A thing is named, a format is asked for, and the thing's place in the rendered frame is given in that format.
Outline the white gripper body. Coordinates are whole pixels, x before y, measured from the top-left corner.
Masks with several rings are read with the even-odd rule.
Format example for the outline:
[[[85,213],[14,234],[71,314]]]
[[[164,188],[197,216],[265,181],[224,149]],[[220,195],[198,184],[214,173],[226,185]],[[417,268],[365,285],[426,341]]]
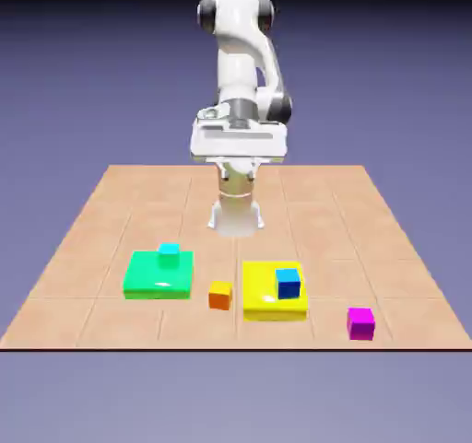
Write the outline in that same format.
[[[190,141],[194,159],[283,159],[288,152],[288,130],[282,123],[250,120],[248,129],[232,128],[227,119],[195,119]]]

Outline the small cyan cube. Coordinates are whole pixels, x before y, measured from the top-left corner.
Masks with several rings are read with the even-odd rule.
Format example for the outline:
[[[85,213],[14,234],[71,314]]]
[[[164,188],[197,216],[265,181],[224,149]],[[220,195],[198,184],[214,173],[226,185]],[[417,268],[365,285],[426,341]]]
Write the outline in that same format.
[[[158,263],[161,268],[177,268],[180,263],[180,246],[178,243],[165,242],[157,250]]]

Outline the small blue cube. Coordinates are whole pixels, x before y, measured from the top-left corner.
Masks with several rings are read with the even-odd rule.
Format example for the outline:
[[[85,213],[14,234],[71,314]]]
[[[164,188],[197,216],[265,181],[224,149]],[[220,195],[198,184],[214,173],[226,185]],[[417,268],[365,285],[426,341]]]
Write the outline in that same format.
[[[293,299],[300,296],[301,276],[296,268],[277,268],[275,270],[277,298]]]

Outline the small orange cube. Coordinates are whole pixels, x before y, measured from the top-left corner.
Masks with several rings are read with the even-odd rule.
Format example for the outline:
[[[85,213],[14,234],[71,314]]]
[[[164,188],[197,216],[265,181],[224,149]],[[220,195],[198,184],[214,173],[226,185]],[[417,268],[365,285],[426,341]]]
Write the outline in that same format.
[[[213,281],[208,291],[211,309],[229,310],[232,302],[232,282]]]

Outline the small magenta cube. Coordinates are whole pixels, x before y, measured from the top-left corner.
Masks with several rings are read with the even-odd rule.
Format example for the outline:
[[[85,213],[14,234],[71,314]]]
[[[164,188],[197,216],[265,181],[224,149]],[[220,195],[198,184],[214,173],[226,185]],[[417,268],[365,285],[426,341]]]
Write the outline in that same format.
[[[376,321],[370,308],[348,308],[347,329],[350,340],[372,341]]]

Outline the large green box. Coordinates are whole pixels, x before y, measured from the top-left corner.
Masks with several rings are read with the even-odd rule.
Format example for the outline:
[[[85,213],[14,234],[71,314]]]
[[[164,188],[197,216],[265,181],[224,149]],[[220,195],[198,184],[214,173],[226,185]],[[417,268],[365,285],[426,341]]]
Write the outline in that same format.
[[[135,251],[124,275],[126,299],[188,299],[194,276],[194,254]]]

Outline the large yellow box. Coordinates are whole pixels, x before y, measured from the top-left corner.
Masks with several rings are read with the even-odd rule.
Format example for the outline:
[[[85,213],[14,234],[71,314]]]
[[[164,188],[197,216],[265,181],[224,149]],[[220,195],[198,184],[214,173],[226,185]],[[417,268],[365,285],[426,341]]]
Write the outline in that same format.
[[[301,276],[300,296],[277,298],[275,270],[296,268]],[[308,296],[302,267],[296,261],[245,261],[242,263],[242,310],[248,321],[303,321]]]

